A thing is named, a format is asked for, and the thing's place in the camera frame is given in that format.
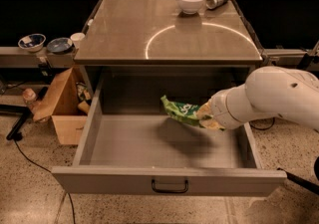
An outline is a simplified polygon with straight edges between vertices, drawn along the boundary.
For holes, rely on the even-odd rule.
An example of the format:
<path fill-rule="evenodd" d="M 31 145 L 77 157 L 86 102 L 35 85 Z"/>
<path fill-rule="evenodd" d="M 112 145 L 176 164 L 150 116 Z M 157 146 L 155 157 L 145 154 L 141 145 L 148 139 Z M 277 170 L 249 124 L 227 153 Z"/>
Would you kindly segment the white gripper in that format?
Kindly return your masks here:
<path fill-rule="evenodd" d="M 252 115 L 253 108 L 245 86 L 219 91 L 196 112 L 199 124 L 211 130 L 238 128 L 248 122 Z"/>

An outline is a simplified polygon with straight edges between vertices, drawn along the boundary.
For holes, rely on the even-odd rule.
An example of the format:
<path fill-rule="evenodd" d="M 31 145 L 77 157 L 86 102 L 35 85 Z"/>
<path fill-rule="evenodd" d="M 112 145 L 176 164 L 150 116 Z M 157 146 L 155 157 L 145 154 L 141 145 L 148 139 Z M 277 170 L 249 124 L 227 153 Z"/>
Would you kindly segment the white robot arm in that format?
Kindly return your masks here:
<path fill-rule="evenodd" d="M 196 115 L 202 125 L 213 128 L 235 129 L 280 117 L 319 131 L 319 80 L 306 71 L 262 67 L 243 85 L 214 94 Z"/>

